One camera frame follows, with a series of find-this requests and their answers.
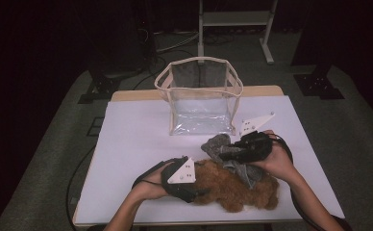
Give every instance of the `white shelf frame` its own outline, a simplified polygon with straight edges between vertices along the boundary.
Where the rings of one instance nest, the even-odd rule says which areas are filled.
[[[257,12],[214,12],[205,13],[203,0],[199,0],[199,40],[198,56],[204,55],[204,27],[210,26],[252,26],[265,25],[264,37],[260,38],[261,49],[268,64],[274,64],[268,48],[268,39],[273,24],[278,0],[273,0],[270,11]]]

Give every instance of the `dark background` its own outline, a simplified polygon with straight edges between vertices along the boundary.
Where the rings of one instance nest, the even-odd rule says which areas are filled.
[[[208,11],[269,6],[205,0]],[[141,42],[137,29],[197,30],[197,19],[197,0],[0,1],[0,215],[65,94],[91,62],[145,68],[153,42]],[[273,31],[300,29],[292,64],[317,64],[328,50],[373,108],[373,2],[280,0]]]

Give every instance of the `person's left hand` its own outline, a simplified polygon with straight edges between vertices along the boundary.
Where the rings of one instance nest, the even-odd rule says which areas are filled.
[[[168,195],[168,193],[161,185],[161,173],[165,167],[171,164],[172,163],[168,163],[165,166],[153,171],[151,174],[143,179],[145,181],[140,181],[138,184],[136,184],[135,187],[130,191],[130,193],[142,200],[159,199],[163,196]]]

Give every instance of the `white tabletop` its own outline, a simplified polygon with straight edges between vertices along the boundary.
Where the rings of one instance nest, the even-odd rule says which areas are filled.
[[[275,116],[261,130],[272,129],[285,139],[294,164],[308,181],[327,210],[344,218],[336,196],[319,164],[307,135],[288,96],[240,98],[234,123],[239,130],[243,119]],[[74,217],[76,225],[110,221],[129,192],[134,180],[160,161],[182,156],[208,159],[200,149],[213,136],[169,136],[169,106],[163,100],[110,102],[99,135],[87,179]],[[232,136],[238,141],[239,136]],[[142,203],[135,225],[182,223],[241,223],[298,220],[289,187],[279,181],[279,204],[275,210],[246,206],[240,213],[227,213],[219,204],[195,205],[175,197]]]

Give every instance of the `gray fabric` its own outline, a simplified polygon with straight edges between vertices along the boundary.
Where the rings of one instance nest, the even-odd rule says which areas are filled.
[[[242,150],[238,147],[228,146],[229,144],[231,144],[231,138],[226,134],[220,134],[202,144],[201,149],[215,162],[222,164],[223,167],[228,169],[231,173],[237,174],[249,189],[253,189],[256,182],[261,179],[263,170],[260,167],[242,165],[237,161],[223,162],[222,159],[219,158],[220,153],[238,152]]]

